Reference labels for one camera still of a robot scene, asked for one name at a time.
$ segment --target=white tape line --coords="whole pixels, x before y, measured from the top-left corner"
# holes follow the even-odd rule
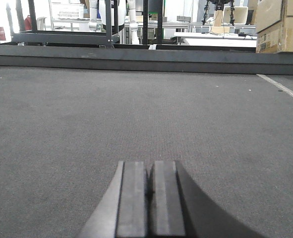
[[[287,94],[289,94],[290,96],[293,97],[293,91],[287,87],[285,87],[284,85],[274,81],[272,78],[269,78],[268,76],[264,75],[264,74],[257,74],[257,76],[265,79],[266,81],[268,81],[269,83],[272,83],[274,86],[278,87],[279,89],[281,89],[283,92],[286,92]]]

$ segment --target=white table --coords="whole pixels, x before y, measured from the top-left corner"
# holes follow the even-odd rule
[[[202,34],[194,32],[175,32],[174,36],[183,38],[190,46],[222,46],[222,47],[256,47],[257,37],[238,36],[237,34]]]

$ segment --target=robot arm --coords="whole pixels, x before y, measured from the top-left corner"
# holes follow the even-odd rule
[[[90,0],[89,29],[93,32],[96,32],[97,30],[97,12],[98,12],[98,0]]]
[[[140,41],[137,37],[137,22],[136,22],[136,12],[135,12],[135,0],[127,0],[128,5],[128,15],[130,16],[130,31],[132,44],[139,45]]]

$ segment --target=metal pole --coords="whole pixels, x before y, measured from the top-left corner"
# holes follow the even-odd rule
[[[19,31],[25,31],[24,17],[23,17],[23,9],[21,0],[16,0],[16,15],[19,25]]]
[[[106,46],[112,46],[111,0],[106,0]]]
[[[51,16],[51,26],[52,26],[52,31],[54,31],[54,22],[53,22],[53,10],[52,10],[52,1],[48,0],[48,4],[49,4],[49,14]]]
[[[148,44],[148,0],[143,1],[143,44]]]
[[[118,0],[114,0],[114,10],[115,10],[115,34],[118,33]]]
[[[162,44],[163,38],[163,0],[158,1],[157,44]]]
[[[13,20],[12,20],[11,8],[9,7],[8,3],[6,4],[6,13],[7,13],[7,19],[9,24],[9,30],[11,32],[11,36],[13,36],[14,35]]]
[[[35,5],[34,0],[28,0],[29,5],[29,14],[31,15],[31,21],[32,21],[32,31],[37,31],[37,22],[36,22],[36,14],[35,14]]]

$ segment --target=chair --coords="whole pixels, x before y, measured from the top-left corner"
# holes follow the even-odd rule
[[[45,19],[46,19],[46,17],[44,17],[44,16],[41,16],[41,17],[37,18],[37,20],[36,20],[36,22],[37,22],[37,30],[39,30],[39,31],[46,30]]]

